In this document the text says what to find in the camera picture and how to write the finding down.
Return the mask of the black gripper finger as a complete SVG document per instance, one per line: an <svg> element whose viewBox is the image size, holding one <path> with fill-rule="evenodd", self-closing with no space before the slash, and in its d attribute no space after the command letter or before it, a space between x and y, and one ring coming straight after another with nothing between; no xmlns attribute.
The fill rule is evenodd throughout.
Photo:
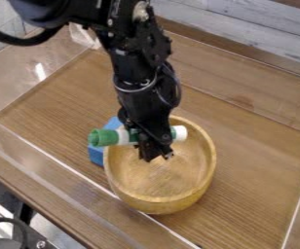
<svg viewBox="0 0 300 249"><path fill-rule="evenodd" d="M169 145L162 145L151 137L139 136L138 139L138 156L146 162L150 162L157 157L167 160L174 154L174 150Z"/></svg>

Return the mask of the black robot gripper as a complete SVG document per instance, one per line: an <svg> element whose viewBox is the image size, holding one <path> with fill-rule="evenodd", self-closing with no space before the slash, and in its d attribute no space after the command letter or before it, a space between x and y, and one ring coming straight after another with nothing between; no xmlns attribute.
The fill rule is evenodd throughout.
<svg viewBox="0 0 300 249"><path fill-rule="evenodd" d="M126 129L138 128L162 145L173 143L169 115L179 103L169 63L173 40L157 21L150 0L105 0L105 26L95 30L111 58Z"/></svg>

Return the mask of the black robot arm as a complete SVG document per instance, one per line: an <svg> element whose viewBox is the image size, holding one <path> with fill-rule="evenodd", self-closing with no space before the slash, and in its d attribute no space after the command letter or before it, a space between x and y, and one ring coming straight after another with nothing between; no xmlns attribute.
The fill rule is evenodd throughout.
<svg viewBox="0 0 300 249"><path fill-rule="evenodd" d="M170 113L181 101L181 84L169 62L173 40L157 21L151 0L7 1L42 32L19 38L0 31L4 44L37 46L71 23L94 31L111 59L119 119L126 129L138 131L138 156L145 161L170 158Z"/></svg>

